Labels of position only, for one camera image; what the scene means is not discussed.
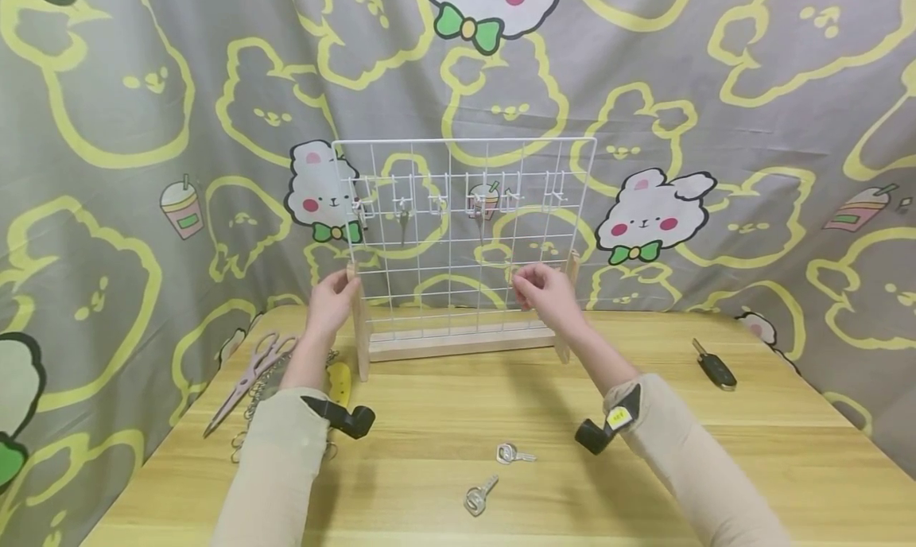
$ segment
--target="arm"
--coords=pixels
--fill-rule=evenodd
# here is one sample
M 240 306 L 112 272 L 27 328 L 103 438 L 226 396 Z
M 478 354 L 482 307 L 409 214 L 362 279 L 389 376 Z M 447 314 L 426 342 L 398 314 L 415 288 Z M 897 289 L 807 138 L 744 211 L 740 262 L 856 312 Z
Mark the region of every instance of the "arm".
M 289 359 L 281 389 L 258 404 L 242 448 L 213 547 L 298 547 L 305 530 L 312 481 L 327 444 L 328 421 L 301 396 L 326 398 L 324 364 L 338 329 L 350 314 L 358 280 L 345 271 L 325 278 L 312 291 L 305 332 Z
M 605 396 L 605 413 L 642 386 L 638 420 L 623 437 L 681 507 L 710 547 L 783 547 L 789 534 L 740 467 L 687 405 L 656 374 L 640 374 L 585 322 L 568 278 L 545 265 L 525 266 L 513 280 L 523 308 L 536 308 L 562 336 Z

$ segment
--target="wooden stand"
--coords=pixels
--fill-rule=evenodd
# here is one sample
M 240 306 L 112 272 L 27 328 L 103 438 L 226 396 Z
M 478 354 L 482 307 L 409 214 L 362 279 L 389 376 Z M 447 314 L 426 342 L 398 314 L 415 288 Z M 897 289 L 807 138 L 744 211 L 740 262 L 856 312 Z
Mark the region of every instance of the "wooden stand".
M 356 268 L 353 263 L 346 266 L 347 282 L 356 277 Z M 359 289 L 350 305 L 353 312 L 353 332 L 356 337 L 356 362 L 359 367 L 359 379 L 364 382 L 369 379 L 369 337 L 372 336 L 372 323 L 369 322 L 369 308 L 363 295 L 363 286 Z
M 572 287 L 579 275 L 579 254 L 571 251 L 566 259 L 563 272 L 570 278 Z M 347 266 L 347 276 L 356 276 L 356 268 Z M 369 312 L 363 299 L 363 288 L 353 300 L 354 332 L 356 336 L 356 359 L 359 378 L 369 379 L 369 362 L 390 360 L 427 359 L 432 356 L 477 354 L 499 352 L 521 348 L 554 347 L 560 361 L 567 363 L 570 349 L 557 338 L 553 331 L 543 325 L 530 326 L 525 323 L 485 324 L 481 326 L 452 326 L 452 328 L 372 332 Z
M 570 277 L 572 290 L 575 290 L 575 281 L 579 277 L 579 253 L 575 250 L 570 251 L 570 256 L 566 258 L 566 266 L 563 266 L 563 272 L 567 277 Z M 556 342 L 553 343 L 553 348 L 557 351 L 557 355 L 560 356 L 560 361 L 563 364 L 568 364 L 570 361 L 570 347 L 567 346 L 566 342 L 563 342 L 561 338 L 557 338 Z

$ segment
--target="hanging key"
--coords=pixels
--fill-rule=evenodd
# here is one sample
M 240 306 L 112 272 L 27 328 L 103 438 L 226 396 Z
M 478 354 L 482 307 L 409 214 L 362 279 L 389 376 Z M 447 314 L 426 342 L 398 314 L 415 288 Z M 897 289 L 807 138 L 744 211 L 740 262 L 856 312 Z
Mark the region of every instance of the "hanging key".
M 398 222 L 402 224 L 402 246 L 404 246 L 404 241 L 406 239 L 406 224 L 410 222 L 410 208 L 406 206 L 406 202 L 403 199 L 400 208 L 402 208 L 402 213 L 400 213 L 398 217 Z
M 483 209 L 474 210 L 474 221 L 477 223 L 477 231 L 480 233 L 480 245 L 483 246 Z
M 511 464 L 512 462 L 533 462 L 537 457 L 530 453 L 519 453 L 518 448 L 513 444 L 500 444 L 496 446 L 496 461 L 501 464 Z
M 464 509 L 468 510 L 468 513 L 474 517 L 481 515 L 483 510 L 487 509 L 487 495 L 489 495 L 498 481 L 499 475 L 494 475 L 482 487 L 468 489 L 468 494 L 464 496 Z

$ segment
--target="person's left hand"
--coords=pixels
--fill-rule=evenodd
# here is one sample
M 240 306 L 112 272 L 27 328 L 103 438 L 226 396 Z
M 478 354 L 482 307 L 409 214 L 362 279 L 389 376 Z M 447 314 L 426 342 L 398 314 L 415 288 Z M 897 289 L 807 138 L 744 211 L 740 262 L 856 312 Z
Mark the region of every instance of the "person's left hand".
M 305 334 L 333 338 L 350 316 L 350 301 L 359 288 L 359 277 L 347 282 L 346 270 L 341 269 L 324 278 L 312 289 Z

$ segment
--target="wire grid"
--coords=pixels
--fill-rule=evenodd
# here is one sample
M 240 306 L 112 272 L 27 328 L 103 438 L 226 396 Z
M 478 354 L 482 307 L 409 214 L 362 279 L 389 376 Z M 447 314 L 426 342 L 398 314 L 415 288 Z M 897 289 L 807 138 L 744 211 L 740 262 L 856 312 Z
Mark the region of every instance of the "wire grid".
M 526 154 L 526 146 L 532 143 L 544 143 L 545 148 L 553 147 L 553 144 L 559 144 L 557 149 L 557 159 L 553 166 L 553 171 L 547 169 L 546 172 L 525 172 L 525 162 L 526 160 L 530 161 L 532 157 L 538 157 L 537 153 Z M 484 159 L 483 167 L 478 168 L 479 171 L 470 173 L 454 173 L 453 169 L 453 157 L 452 157 L 452 144 L 459 143 L 475 143 L 475 144 L 484 144 Z M 518 143 L 519 155 L 521 157 L 518 163 L 517 171 L 507 171 L 506 168 L 500 169 L 498 172 L 491 172 L 490 170 L 490 144 L 499 143 L 499 144 L 516 144 Z M 410 173 L 407 174 L 398 174 L 398 175 L 379 175 L 378 170 L 378 159 L 376 159 L 376 146 L 378 145 L 379 152 L 381 149 L 386 147 L 391 147 L 392 145 L 409 145 L 409 155 L 410 155 Z M 563 145 L 567 147 L 572 147 L 572 144 L 582 144 L 580 148 L 580 155 L 588 156 L 587 157 L 587 167 L 584 170 L 585 178 L 582 180 L 582 196 L 579 196 L 578 202 L 566 196 L 567 192 L 567 183 L 575 179 L 575 174 L 569 169 L 569 163 L 565 163 L 562 160 L 563 157 Z M 472 335 L 481 330 L 481 317 L 487 317 L 485 320 L 492 320 L 489 318 L 493 316 L 494 318 L 501 316 L 499 330 L 518 330 L 520 328 L 531 329 L 531 328 L 544 328 L 544 325 L 540 320 L 526 320 L 524 326 L 521 326 L 520 323 L 508 322 L 508 316 L 511 313 L 522 312 L 520 308 L 508 308 L 508 299 L 510 299 L 510 291 L 512 290 L 511 286 L 499 287 L 499 288 L 488 288 L 494 293 L 502 293 L 503 304 L 506 308 L 497 308 L 492 311 L 484 311 L 481 309 L 481 295 L 483 289 L 483 266 L 484 263 L 478 262 L 474 265 L 456 265 L 453 264 L 453 255 L 452 255 L 452 246 L 453 245 L 462 245 L 466 243 L 480 243 L 480 239 L 454 239 L 452 237 L 452 226 L 454 224 L 453 219 L 448 220 L 448 264 L 445 266 L 422 266 L 421 265 L 421 256 L 417 253 L 416 268 L 409 269 L 391 269 L 388 266 L 388 250 L 390 247 L 396 246 L 416 246 L 422 243 L 427 242 L 426 240 L 421 240 L 420 236 L 420 223 L 417 221 L 417 215 L 468 215 L 472 218 L 475 217 L 475 211 L 480 211 L 480 219 L 482 227 L 479 229 L 481 234 L 486 232 L 487 216 L 486 211 L 493 210 L 494 214 L 498 211 L 502 214 L 514 213 L 518 211 L 519 208 L 523 208 L 522 202 L 525 200 L 530 200 L 532 196 L 525 196 L 524 188 L 529 187 L 534 184 L 535 187 L 540 187 L 540 183 L 543 184 L 543 191 L 540 195 L 540 211 L 543 213 L 552 213 L 552 211 L 560 209 L 568 209 L 574 211 L 575 222 L 572 224 L 573 230 L 572 233 L 561 233 L 561 234 L 550 234 L 549 225 L 550 218 L 553 215 L 547 215 L 547 220 L 544 222 L 544 231 L 541 235 L 541 246 L 540 246 L 540 258 L 536 262 L 516 262 L 516 241 L 518 239 L 518 217 L 514 220 L 514 226 L 512 231 L 512 239 L 510 245 L 510 274 L 514 274 L 514 271 L 520 266 L 530 265 L 534 263 L 543 262 L 545 264 L 561 264 L 562 260 L 553 260 L 553 259 L 544 259 L 544 252 L 546 247 L 544 244 L 548 242 L 548 239 L 568 239 L 569 246 L 565 251 L 572 251 L 575 244 L 575 239 L 578 235 L 577 228 L 579 227 L 580 215 L 582 215 L 582 208 L 585 200 L 585 188 L 588 185 L 589 179 L 591 179 L 592 174 L 592 163 L 595 161 L 595 154 L 597 148 L 597 140 L 591 137 L 560 137 L 560 138 L 442 138 L 442 139 L 342 139 L 342 141 L 336 141 L 332 143 L 332 149 L 334 153 L 334 161 L 337 160 L 337 156 L 343 155 L 343 150 L 346 147 L 353 147 L 354 145 L 367 145 L 369 149 L 369 158 L 372 162 L 372 174 L 371 175 L 361 175 L 358 178 L 354 177 L 345 177 L 339 179 L 338 191 L 340 196 L 345 192 L 349 191 L 349 188 L 356 187 L 357 194 L 361 196 L 369 196 L 366 199 L 360 199 L 353 203 L 353 208 L 346 211 L 347 221 L 357 221 L 364 224 L 369 219 L 372 219 L 376 216 L 381 216 L 384 218 L 387 215 L 392 215 L 395 219 L 398 219 L 403 211 L 408 211 L 411 215 L 414 216 L 413 227 L 414 227 L 414 240 L 409 240 L 406 235 L 404 235 L 404 242 L 400 239 L 387 239 L 385 236 L 385 223 L 379 223 L 379 236 L 380 241 L 369 241 L 363 240 L 362 243 L 356 244 L 351 240 L 349 231 L 344 232 L 347 238 L 347 244 L 349 245 L 350 250 L 350 260 L 354 266 L 357 266 L 356 261 L 356 251 L 365 250 L 367 247 L 380 247 L 382 255 L 379 257 L 382 259 L 383 266 L 380 270 L 360 270 L 360 275 L 372 275 L 372 274 L 384 274 L 385 282 L 387 285 L 387 295 L 384 296 L 364 296 L 366 301 L 380 301 L 387 300 L 387 318 L 370 318 L 368 323 L 380 324 L 388 323 L 395 325 L 397 323 L 406 323 L 412 322 L 416 323 L 416 328 L 411 330 L 399 331 L 396 329 L 391 330 L 391 332 L 381 332 L 379 334 L 373 335 L 373 342 L 392 342 L 395 340 L 402 340 L 408 338 L 424 338 L 424 337 L 434 337 L 434 336 L 460 336 L 460 335 Z M 415 147 L 428 147 L 428 145 L 441 145 L 445 147 L 448 151 L 448 171 L 445 173 L 426 173 L 420 174 L 417 173 L 417 162 Z M 408 181 L 409 191 L 400 192 L 398 194 L 398 181 L 405 180 Z M 431 184 L 438 188 L 444 188 L 444 194 L 429 194 L 426 199 L 417 198 L 417 182 L 423 183 L 427 181 L 428 184 Z M 462 196 L 459 196 L 460 202 L 457 204 L 452 199 L 452 185 L 454 181 L 458 181 L 459 184 L 464 183 L 464 193 Z M 485 188 L 490 188 L 490 191 L 494 191 L 494 183 L 499 181 L 501 187 L 504 191 L 499 193 L 499 198 L 496 200 L 495 206 L 492 202 L 492 199 L 488 199 L 489 192 L 487 196 L 481 196 L 480 192 L 474 192 L 472 189 L 478 185 Z M 508 190 L 507 184 L 514 184 L 514 192 Z M 378 192 L 378 187 L 380 185 L 390 185 L 392 187 L 392 199 L 389 203 L 381 203 L 380 192 Z M 452 326 L 452 271 L 453 270 L 472 270 L 477 269 L 477 308 L 475 312 L 475 324 L 472 326 L 463 325 L 459 328 L 454 328 Z M 391 274 L 403 274 L 404 272 L 413 272 L 417 271 L 417 285 L 422 284 L 423 271 L 448 271 L 448 292 L 447 293 L 427 293 L 420 292 L 418 295 L 411 294 L 393 294 L 393 289 L 391 286 Z M 443 317 L 440 313 L 426 313 L 424 314 L 423 308 L 423 298 L 432 297 L 432 296 L 442 296 L 447 297 L 445 302 L 446 313 Z M 418 299 L 420 302 L 418 304 L 418 314 L 417 316 L 396 316 L 394 301 L 395 299 Z M 464 319 L 466 313 L 454 313 L 454 318 Z M 432 322 L 435 319 L 436 322 L 441 322 L 445 320 L 446 325 L 444 328 L 429 328 L 429 326 L 424 326 L 428 322 Z

